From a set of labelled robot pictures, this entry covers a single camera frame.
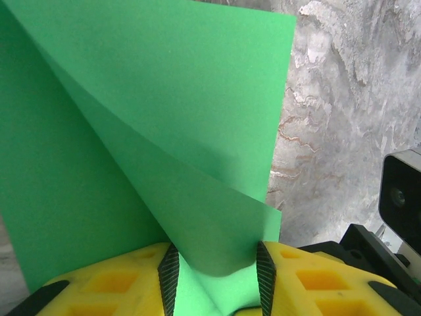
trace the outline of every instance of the marble wall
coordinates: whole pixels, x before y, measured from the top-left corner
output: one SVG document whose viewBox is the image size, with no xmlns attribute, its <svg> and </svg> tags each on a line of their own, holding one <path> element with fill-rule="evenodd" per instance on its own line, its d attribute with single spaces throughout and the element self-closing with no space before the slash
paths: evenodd
<svg viewBox="0 0 421 316">
<path fill-rule="evenodd" d="M 419 0 L 213 2 L 298 17 L 267 197 L 281 241 L 376 230 L 383 156 L 421 143 Z M 0 315 L 26 293 L 0 221 Z"/>
</svg>

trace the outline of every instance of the green sheet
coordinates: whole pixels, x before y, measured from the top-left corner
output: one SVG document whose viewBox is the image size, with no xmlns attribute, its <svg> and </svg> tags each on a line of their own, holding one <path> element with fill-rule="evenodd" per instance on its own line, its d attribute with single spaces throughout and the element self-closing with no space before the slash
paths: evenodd
<svg viewBox="0 0 421 316">
<path fill-rule="evenodd" d="M 177 315 L 259 304 L 294 18 L 183 0 L 5 2 L 38 48 L 2 5 L 0 206 L 30 289 L 171 240 Z"/>
</svg>

